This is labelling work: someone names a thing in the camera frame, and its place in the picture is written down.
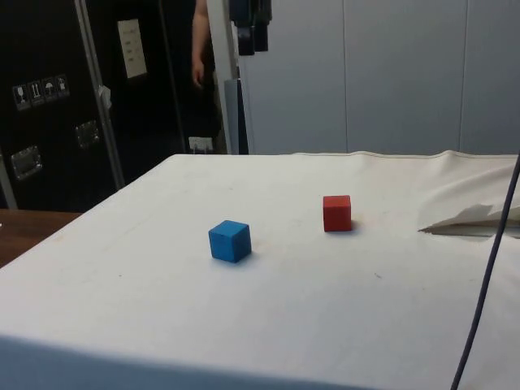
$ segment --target wire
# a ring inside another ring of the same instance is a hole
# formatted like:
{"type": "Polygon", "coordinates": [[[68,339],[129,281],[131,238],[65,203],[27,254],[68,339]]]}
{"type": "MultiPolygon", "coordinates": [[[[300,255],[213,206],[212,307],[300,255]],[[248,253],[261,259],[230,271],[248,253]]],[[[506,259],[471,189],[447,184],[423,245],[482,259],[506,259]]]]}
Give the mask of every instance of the wire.
{"type": "Polygon", "coordinates": [[[505,197],[504,209],[502,210],[502,216],[500,217],[500,223],[498,224],[498,229],[496,231],[495,242],[493,242],[491,254],[489,255],[489,260],[487,261],[486,273],[484,274],[482,287],[480,289],[479,300],[477,302],[477,308],[474,312],[473,322],[471,323],[470,334],[468,335],[466,346],[464,347],[464,352],[462,353],[461,361],[458,363],[457,373],[455,374],[455,378],[453,379],[451,390],[458,389],[458,385],[461,382],[462,374],[464,373],[464,369],[466,368],[466,363],[468,362],[468,357],[470,356],[471,347],[473,346],[473,341],[475,340],[477,329],[479,328],[480,317],[482,316],[484,301],[486,300],[486,294],[488,293],[491,273],[493,272],[493,266],[495,265],[498,249],[501,246],[502,236],[504,235],[505,225],[509,216],[509,210],[511,208],[511,202],[513,201],[514,190],[517,186],[519,174],[520,152],[518,153],[517,164],[514,167],[513,177],[511,178],[511,183],[509,183],[509,190],[507,192],[507,196],[505,197]]]}

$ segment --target wooden block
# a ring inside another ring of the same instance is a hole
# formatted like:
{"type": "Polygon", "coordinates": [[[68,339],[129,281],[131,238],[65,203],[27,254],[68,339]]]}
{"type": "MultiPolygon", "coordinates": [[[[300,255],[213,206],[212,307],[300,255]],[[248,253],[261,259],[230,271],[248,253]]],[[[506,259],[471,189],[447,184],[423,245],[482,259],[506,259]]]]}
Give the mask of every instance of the wooden block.
{"type": "Polygon", "coordinates": [[[251,253],[249,225],[224,221],[210,230],[211,255],[225,262],[239,262],[251,253]]]}
{"type": "Polygon", "coordinates": [[[352,230],[350,196],[323,197],[323,227],[325,232],[352,230]]]}

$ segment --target sticker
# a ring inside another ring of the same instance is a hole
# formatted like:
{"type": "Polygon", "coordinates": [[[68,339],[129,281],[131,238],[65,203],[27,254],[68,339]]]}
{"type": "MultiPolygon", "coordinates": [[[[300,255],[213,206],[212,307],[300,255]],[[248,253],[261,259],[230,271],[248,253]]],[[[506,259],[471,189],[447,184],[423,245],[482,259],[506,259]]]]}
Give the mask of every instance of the sticker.
{"type": "Polygon", "coordinates": [[[122,20],[117,23],[119,29],[119,39],[123,48],[124,66],[127,71],[127,78],[145,75],[146,69],[145,53],[141,40],[141,30],[139,20],[122,20]]]}
{"type": "Polygon", "coordinates": [[[18,111],[27,110],[31,108],[31,101],[27,92],[27,85],[16,85],[13,87],[13,97],[18,111]]]}
{"type": "Polygon", "coordinates": [[[33,81],[28,84],[29,96],[31,97],[31,103],[33,106],[39,106],[46,102],[43,95],[43,88],[41,87],[41,81],[33,81]]]}
{"type": "Polygon", "coordinates": [[[59,98],[67,98],[71,95],[71,91],[68,88],[68,81],[65,75],[56,76],[56,89],[58,91],[59,98]]]}
{"type": "Polygon", "coordinates": [[[58,98],[58,90],[56,89],[56,80],[54,77],[49,77],[48,79],[44,79],[43,84],[43,93],[45,95],[45,100],[47,102],[52,102],[58,98]]]}

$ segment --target person's hand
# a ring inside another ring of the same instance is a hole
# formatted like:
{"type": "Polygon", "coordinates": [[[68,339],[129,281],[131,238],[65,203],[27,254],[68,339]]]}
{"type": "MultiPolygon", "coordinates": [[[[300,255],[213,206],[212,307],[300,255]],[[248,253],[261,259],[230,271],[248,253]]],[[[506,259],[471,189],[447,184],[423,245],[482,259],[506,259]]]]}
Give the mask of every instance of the person's hand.
{"type": "Polygon", "coordinates": [[[202,83],[204,82],[204,63],[200,59],[193,60],[192,78],[195,86],[199,89],[202,89],[202,83]]]}

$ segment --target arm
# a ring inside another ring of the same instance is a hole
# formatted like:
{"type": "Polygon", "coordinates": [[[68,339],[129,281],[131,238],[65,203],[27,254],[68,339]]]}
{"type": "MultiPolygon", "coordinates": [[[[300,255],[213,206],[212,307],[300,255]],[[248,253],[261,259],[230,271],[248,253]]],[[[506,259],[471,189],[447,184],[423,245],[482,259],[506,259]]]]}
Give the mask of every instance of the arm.
{"type": "Polygon", "coordinates": [[[193,50],[192,77],[193,83],[202,88],[204,80],[204,62],[202,56],[210,39],[210,18],[208,16],[207,0],[197,0],[193,16],[193,50]]]}

